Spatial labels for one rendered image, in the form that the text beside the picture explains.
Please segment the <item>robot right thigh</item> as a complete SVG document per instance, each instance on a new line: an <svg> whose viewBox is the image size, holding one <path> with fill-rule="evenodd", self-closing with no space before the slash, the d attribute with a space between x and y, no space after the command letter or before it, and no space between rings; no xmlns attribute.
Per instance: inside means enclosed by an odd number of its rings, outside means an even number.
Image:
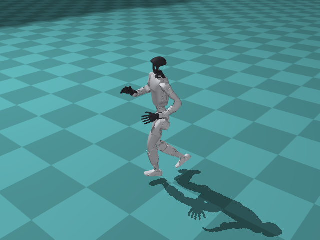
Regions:
<svg viewBox="0 0 320 240"><path fill-rule="evenodd" d="M152 128L154 127L154 125L156 124L158 120L156 119L156 121L152 122ZM162 130L162 129L161 129ZM162 135L162 133L161 133ZM162 136L161 136L162 137ZM158 149L160 149L161 151L165 150L167 148L167 144L165 141L161 140L161 137L160 139L158 140L158 142L156 143L156 146L158 147Z"/></svg>

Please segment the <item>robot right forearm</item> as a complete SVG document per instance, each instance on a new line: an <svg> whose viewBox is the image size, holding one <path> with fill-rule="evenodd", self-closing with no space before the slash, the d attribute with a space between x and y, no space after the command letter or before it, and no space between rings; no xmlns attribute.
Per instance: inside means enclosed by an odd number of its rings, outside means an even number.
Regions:
<svg viewBox="0 0 320 240"><path fill-rule="evenodd" d="M145 86L144 86L145 87ZM134 93L132 96L133 97L138 97L138 96L141 96L141 95L144 95L146 93L146 90L144 89L144 87L136 90L137 93Z"/></svg>

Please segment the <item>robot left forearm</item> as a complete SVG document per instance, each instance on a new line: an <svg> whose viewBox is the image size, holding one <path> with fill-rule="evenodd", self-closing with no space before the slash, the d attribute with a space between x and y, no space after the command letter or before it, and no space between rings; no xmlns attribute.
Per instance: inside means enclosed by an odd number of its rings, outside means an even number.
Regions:
<svg viewBox="0 0 320 240"><path fill-rule="evenodd" d="M165 112L159 113L159 118L161 119L161 118L169 117L169 115L175 113L180 107L181 107L181 102L176 101L174 105L173 106L171 105L170 108L168 108Z"/></svg>

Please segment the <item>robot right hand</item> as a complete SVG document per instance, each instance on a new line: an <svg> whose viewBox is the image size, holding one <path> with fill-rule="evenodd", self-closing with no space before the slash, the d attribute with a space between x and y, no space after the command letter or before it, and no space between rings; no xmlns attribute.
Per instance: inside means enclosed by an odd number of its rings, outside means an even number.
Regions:
<svg viewBox="0 0 320 240"><path fill-rule="evenodd" d="M130 94L130 95L132 96L134 93L137 94L138 92L135 91L135 90L133 90L133 89L131 88L131 86L129 86L129 87L126 87L126 86L125 86L125 88L123 88L123 89L121 90L120 94L122 94L122 93Z"/></svg>

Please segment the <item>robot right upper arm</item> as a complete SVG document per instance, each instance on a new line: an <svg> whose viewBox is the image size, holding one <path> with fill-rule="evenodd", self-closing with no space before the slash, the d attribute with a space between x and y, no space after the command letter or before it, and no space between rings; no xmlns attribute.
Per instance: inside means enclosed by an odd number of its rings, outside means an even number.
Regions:
<svg viewBox="0 0 320 240"><path fill-rule="evenodd" d="M147 85L144 87L145 91L147 94L151 93L151 86L150 86L150 83L151 83L151 76L152 74L154 74L153 72L150 72L149 73L149 79L147 81Z"/></svg>

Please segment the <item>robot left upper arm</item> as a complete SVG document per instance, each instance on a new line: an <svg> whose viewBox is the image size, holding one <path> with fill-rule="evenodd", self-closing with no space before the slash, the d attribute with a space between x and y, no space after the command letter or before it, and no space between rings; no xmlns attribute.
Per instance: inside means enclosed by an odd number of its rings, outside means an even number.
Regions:
<svg viewBox="0 0 320 240"><path fill-rule="evenodd" d="M168 82L162 81L160 83L160 88L164 93L166 93L169 96L170 99L174 100L173 104L175 104L175 102L179 101L182 106L182 101L179 99L179 97L173 91L171 85Z"/></svg>

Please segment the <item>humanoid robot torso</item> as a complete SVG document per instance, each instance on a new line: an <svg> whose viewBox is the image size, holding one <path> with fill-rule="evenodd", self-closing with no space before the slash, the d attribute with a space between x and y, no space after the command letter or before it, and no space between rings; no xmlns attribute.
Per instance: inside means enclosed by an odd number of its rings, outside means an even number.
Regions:
<svg viewBox="0 0 320 240"><path fill-rule="evenodd" d="M163 78L161 75L159 75L159 78L155 78L156 74L152 74L150 78L150 89L151 89L151 97L152 102L156 107L157 112L156 113L163 113L166 112L165 106L168 105L169 96L162 91L160 87L160 83L165 81L166 83L169 83L168 78ZM170 120L170 116L167 117L168 122Z"/></svg>

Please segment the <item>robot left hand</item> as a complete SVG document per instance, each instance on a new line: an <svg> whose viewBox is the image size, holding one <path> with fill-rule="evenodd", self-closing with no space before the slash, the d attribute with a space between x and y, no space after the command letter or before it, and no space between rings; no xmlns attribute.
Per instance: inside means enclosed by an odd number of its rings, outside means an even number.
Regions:
<svg viewBox="0 0 320 240"><path fill-rule="evenodd" d="M143 115L141 117L146 117L146 118L142 118L141 120L144 120L143 122L146 122L144 124L149 124L151 122L154 122L157 120L160 120L160 119L163 119L163 118L160 118L159 114L161 114L162 112L159 112L159 113L151 113L151 112L145 112L146 114L149 114L149 115ZM148 119L148 120L145 120L145 119ZM149 122L147 122L149 121Z"/></svg>

